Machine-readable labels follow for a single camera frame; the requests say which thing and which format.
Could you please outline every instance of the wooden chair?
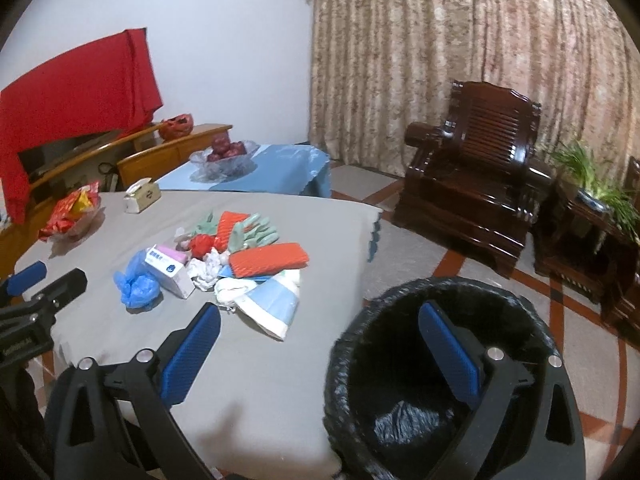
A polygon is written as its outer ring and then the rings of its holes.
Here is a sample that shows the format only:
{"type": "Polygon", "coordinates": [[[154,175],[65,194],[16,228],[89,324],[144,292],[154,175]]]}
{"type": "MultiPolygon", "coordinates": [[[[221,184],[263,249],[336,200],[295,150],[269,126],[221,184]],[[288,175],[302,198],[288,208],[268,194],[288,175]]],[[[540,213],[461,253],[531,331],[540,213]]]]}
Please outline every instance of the wooden chair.
{"type": "Polygon", "coordinates": [[[418,148],[404,180],[394,223],[435,227],[488,250],[510,276],[552,183],[533,157],[540,104],[485,82],[453,82],[442,127],[409,124],[404,142],[418,148]]]}

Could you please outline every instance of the white cloth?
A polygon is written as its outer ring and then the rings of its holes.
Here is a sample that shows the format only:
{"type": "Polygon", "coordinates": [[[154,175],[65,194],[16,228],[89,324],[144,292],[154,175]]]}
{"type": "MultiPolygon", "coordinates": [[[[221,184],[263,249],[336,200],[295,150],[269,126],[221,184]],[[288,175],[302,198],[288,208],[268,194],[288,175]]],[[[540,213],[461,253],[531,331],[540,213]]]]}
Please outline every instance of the white cloth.
{"type": "Polygon", "coordinates": [[[233,311],[236,309],[236,299],[257,286],[254,280],[222,278],[213,289],[216,294],[216,304],[233,311]]]}
{"type": "Polygon", "coordinates": [[[200,290],[211,290],[218,280],[218,273],[222,265],[218,251],[212,249],[204,256],[204,261],[192,258],[187,264],[187,274],[193,280],[193,285],[200,290]]]}

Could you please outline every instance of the tissue box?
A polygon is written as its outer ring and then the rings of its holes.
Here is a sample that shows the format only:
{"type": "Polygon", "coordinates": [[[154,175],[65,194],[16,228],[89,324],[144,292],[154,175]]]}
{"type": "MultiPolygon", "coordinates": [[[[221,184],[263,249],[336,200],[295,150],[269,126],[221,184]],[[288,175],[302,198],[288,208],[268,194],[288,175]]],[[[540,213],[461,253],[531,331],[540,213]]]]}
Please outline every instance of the tissue box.
{"type": "Polygon", "coordinates": [[[172,257],[162,254],[153,246],[146,252],[145,265],[156,277],[160,286],[186,300],[195,286],[184,265],[172,257]]]}
{"type": "Polygon", "coordinates": [[[131,184],[125,192],[124,212],[140,213],[160,198],[160,187],[150,178],[143,178],[131,184]]]}

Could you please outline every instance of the beige curtain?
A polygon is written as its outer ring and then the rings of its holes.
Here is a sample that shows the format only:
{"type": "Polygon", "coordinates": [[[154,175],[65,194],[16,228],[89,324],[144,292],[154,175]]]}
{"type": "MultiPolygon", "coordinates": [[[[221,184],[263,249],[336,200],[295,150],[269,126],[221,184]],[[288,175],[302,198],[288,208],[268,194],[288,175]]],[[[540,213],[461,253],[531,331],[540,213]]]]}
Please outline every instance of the beige curtain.
{"type": "Polygon", "coordinates": [[[640,55],[606,0],[315,0],[309,138],[333,158],[404,174],[452,79],[542,103],[538,142],[577,134],[612,178],[640,155],[640,55]]]}

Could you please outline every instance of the blue gripper pad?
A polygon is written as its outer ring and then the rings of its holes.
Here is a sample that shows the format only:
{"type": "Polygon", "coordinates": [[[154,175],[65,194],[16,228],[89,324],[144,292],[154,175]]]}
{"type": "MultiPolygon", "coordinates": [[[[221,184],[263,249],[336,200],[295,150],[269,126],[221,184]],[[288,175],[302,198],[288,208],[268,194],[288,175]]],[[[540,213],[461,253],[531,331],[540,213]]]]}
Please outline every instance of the blue gripper pad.
{"type": "MultiPolygon", "coordinates": [[[[180,404],[189,393],[204,360],[220,334],[220,323],[218,308],[207,303],[184,329],[186,336],[182,335],[183,340],[162,369],[160,398],[165,406],[180,404]]],[[[172,332],[166,342],[174,334],[176,332],[172,332]]]]}
{"type": "Polygon", "coordinates": [[[6,280],[6,293],[16,298],[47,277],[47,266],[35,262],[6,280]]]}
{"type": "Polygon", "coordinates": [[[437,305],[425,302],[418,313],[418,328],[453,396],[474,410],[480,403],[482,371],[466,353],[448,318],[437,305]]]}

